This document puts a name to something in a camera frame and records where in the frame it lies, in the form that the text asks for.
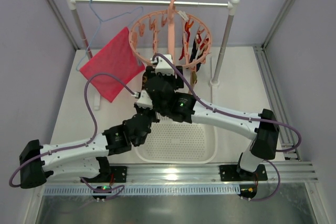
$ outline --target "wire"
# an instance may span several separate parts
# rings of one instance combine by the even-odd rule
[[[107,21],[110,21],[110,20],[113,20],[113,19],[115,19],[115,18],[119,18],[119,17],[121,17],[121,16],[123,16],[123,15],[125,15],[125,14],[132,14],[132,13],[134,13],[136,10],[141,9],[141,13],[140,13],[134,20],[132,20],[132,21],[127,25],[127,27],[129,27],[130,25],[133,24],[133,22],[134,22],[135,20],[137,20],[137,19],[143,14],[143,7],[142,7],[142,6],[138,6],[138,7],[136,7],[135,9],[133,9],[133,11],[131,11],[131,12],[125,12],[125,13],[119,14],[119,15],[117,15],[117,16],[114,16],[114,17],[112,17],[112,18],[102,19],[102,18],[98,15],[98,13],[93,9],[93,7],[92,7],[92,0],[89,1],[89,7],[90,7],[91,11],[94,13],[94,15],[98,18],[99,25],[98,25],[96,31],[94,32],[93,37],[90,39],[88,47],[85,49],[85,54],[84,54],[84,56],[79,60],[77,66],[76,66],[76,70],[77,70],[77,71],[79,71],[79,68],[78,68],[78,67],[79,67],[80,63],[81,63],[81,62],[84,60],[84,58],[87,56],[88,50],[89,50],[89,48],[91,48],[91,44],[92,44],[93,40],[95,39],[97,33],[99,32],[102,23],[107,22]]]
[[[199,102],[201,105],[203,105],[204,107],[206,107],[207,109],[209,110],[212,110],[212,112],[214,113],[219,113],[219,114],[222,114],[222,115],[226,115],[226,116],[230,116],[231,118],[236,118],[236,119],[241,119],[241,120],[246,120],[246,121],[256,121],[256,122],[265,122],[265,123],[272,123],[272,124],[277,124],[277,125],[280,125],[280,126],[283,126],[283,127],[286,127],[286,128],[289,128],[290,130],[294,131],[297,136],[298,136],[298,143],[296,145],[294,145],[293,147],[291,148],[288,148],[288,149],[285,149],[285,150],[276,150],[277,152],[289,152],[289,151],[292,151],[292,150],[295,150],[297,147],[299,147],[299,145],[301,144],[301,141],[302,141],[302,137],[301,137],[301,134],[300,132],[294,128],[293,126],[291,125],[288,125],[286,123],[282,123],[282,122],[278,122],[278,121],[273,121],[273,120],[268,120],[268,119],[261,119],[261,118],[248,118],[246,116],[240,116],[240,115],[234,115],[234,114],[230,114],[230,113],[227,113],[227,112],[224,112],[224,111],[221,111],[219,109],[216,109],[216,108],[213,108],[209,105],[207,105],[206,103],[204,103],[195,93],[195,91],[193,90],[193,88],[191,87],[191,85],[188,83],[188,81],[185,79],[185,77],[178,71],[178,69],[176,68],[175,65],[173,65],[163,54],[160,54],[160,53],[156,53],[154,54],[152,60],[154,60],[156,57],[161,57],[163,60],[165,60],[168,65],[170,67],[172,67],[175,71],[175,73],[183,80],[183,82],[187,85],[187,87],[189,88],[191,94],[194,96],[194,98],[196,99],[197,102]]]
[[[255,177],[256,177],[256,180],[255,180],[255,183],[256,183],[256,188],[258,188],[258,185],[259,185],[259,178],[258,178],[258,174],[257,173],[254,173]]]
[[[97,120],[91,110],[91,107],[90,107],[90,104],[89,104],[89,101],[88,101],[88,86],[90,84],[90,82],[97,76],[109,76],[109,77],[112,77],[114,78],[116,81],[119,81],[120,84],[122,84],[131,94],[135,94],[129,87],[127,87],[127,85],[121,81],[118,77],[114,76],[113,74],[110,74],[110,73],[96,73],[95,75],[91,76],[91,78],[86,82],[85,84],[85,87],[84,87],[84,100],[85,100],[85,105],[89,111],[89,114],[93,120],[93,125],[94,125],[94,131],[93,131],[93,135],[92,137],[90,138],[90,140],[88,142],[85,142],[85,143],[82,143],[82,144],[77,144],[77,145],[73,145],[73,146],[68,146],[68,147],[61,147],[61,148],[57,148],[57,149],[54,149],[54,150],[51,150],[50,152],[44,152],[42,154],[39,154],[35,157],[32,157],[30,159],[28,159],[26,162],[22,163],[14,172],[13,174],[11,175],[11,177],[9,178],[9,186],[11,187],[20,187],[20,184],[18,185],[15,185],[13,184],[13,179],[14,177],[16,176],[16,174],[23,168],[25,167],[26,165],[28,165],[29,163],[31,163],[32,161],[34,160],[37,160],[38,158],[41,158],[41,157],[44,157],[46,155],[51,155],[52,153],[55,153],[55,152],[60,152],[60,151],[65,151],[65,150],[72,150],[72,149],[75,149],[75,148],[80,148],[80,147],[83,147],[83,146],[87,146],[88,144],[90,144],[96,137],[97,135],[97,131],[98,131],[98,125],[97,125]],[[108,193],[110,191],[113,191],[115,190],[114,189],[111,189],[111,190],[104,190],[104,193]]]
[[[246,198],[246,197],[241,196],[241,199],[245,199],[245,200],[248,200],[248,201],[254,201],[254,202],[265,201],[265,200],[268,200],[268,199],[272,198],[279,191],[279,189],[280,189],[280,183],[281,183],[279,170],[276,168],[276,166],[271,161],[266,160],[266,159],[264,161],[268,162],[271,166],[273,166],[274,170],[276,171],[276,173],[278,175],[278,184],[277,184],[277,187],[275,188],[275,190],[273,191],[273,193],[271,193],[270,195],[268,195],[265,198],[250,199],[250,198]]]
[[[112,173],[112,175],[111,175],[111,180],[110,180],[109,186],[112,186],[113,182],[114,182],[114,173]]]

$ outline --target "red towel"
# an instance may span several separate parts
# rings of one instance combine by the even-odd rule
[[[138,65],[128,42],[128,35],[129,30],[125,27],[80,69],[86,79],[90,79],[96,73],[107,72],[128,83],[145,69],[143,64]],[[109,76],[97,76],[91,84],[109,102],[123,89],[118,81]]]

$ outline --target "black mounting bracket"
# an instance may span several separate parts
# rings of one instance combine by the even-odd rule
[[[126,183],[127,166],[110,166],[111,175],[113,174],[114,183]]]
[[[259,181],[267,181],[267,173],[264,165],[258,165],[256,171],[254,172]],[[219,175],[221,176],[222,182],[235,182],[235,181],[253,181],[255,178],[250,180],[242,179],[237,172],[237,165],[220,165]]]

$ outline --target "pink hanger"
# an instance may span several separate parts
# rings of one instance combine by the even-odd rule
[[[175,52],[175,23],[174,23],[174,14],[175,6],[174,2],[176,0],[171,0],[169,8],[167,10],[168,18],[168,54],[173,58],[173,64],[175,64],[174,52]]]

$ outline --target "white tray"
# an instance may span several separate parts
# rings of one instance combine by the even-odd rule
[[[213,126],[173,122],[159,115],[146,143],[135,148],[138,157],[151,163],[204,164],[217,153]]]

